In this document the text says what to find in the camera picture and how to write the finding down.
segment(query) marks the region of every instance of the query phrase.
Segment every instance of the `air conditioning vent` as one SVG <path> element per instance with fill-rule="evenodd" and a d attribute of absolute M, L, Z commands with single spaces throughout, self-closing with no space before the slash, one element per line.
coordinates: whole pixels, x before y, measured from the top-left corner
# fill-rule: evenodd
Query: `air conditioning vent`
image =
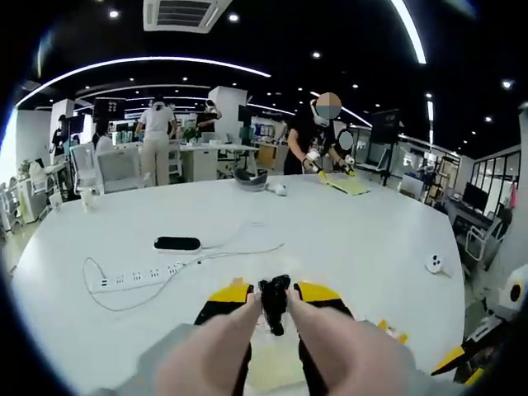
<path fill-rule="evenodd" d="M 146 31 L 209 33 L 232 0 L 144 0 Z"/>

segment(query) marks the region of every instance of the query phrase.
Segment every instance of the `cup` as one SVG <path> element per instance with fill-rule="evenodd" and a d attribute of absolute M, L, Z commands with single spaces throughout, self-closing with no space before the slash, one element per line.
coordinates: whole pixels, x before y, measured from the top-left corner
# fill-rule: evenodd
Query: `cup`
<path fill-rule="evenodd" d="M 52 196 L 50 196 L 49 203 L 51 204 L 53 210 L 59 212 L 60 206 L 63 204 L 63 197 L 60 195 L 60 192 L 55 192 Z"/>
<path fill-rule="evenodd" d="M 81 201 L 85 212 L 95 209 L 95 200 L 93 199 L 92 190 L 81 191 Z"/>

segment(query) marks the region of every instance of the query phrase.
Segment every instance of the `beige pants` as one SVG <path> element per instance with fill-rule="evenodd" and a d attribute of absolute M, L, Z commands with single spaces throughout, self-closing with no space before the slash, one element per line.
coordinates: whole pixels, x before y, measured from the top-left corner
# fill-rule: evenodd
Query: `beige pants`
<path fill-rule="evenodd" d="M 150 172 L 155 186 L 168 185 L 168 139 L 146 139 L 141 148 L 143 175 Z"/>

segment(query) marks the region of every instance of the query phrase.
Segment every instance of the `yellow cloth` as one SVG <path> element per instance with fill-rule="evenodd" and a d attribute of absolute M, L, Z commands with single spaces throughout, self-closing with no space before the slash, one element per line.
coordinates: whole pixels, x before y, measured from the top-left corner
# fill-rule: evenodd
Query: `yellow cloth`
<path fill-rule="evenodd" d="M 328 175 L 328 184 L 343 190 L 350 196 L 358 196 L 369 192 L 369 189 L 357 179 L 357 177 L 335 177 Z"/>

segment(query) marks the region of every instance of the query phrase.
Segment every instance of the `white shirt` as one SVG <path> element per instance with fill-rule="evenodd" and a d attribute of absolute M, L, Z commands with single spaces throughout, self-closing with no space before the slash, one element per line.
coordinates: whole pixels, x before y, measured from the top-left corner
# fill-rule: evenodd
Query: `white shirt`
<path fill-rule="evenodd" d="M 139 119 L 141 124 L 145 124 L 146 139 L 167 139 L 168 124 L 174 121 L 172 110 L 163 105 L 161 109 L 156 111 L 157 104 L 154 103 Z"/>
<path fill-rule="evenodd" d="M 96 155 L 99 153 L 107 153 L 113 149 L 114 144 L 112 143 L 112 139 L 110 139 L 108 136 L 101 136 L 99 141 L 97 141 Z"/>

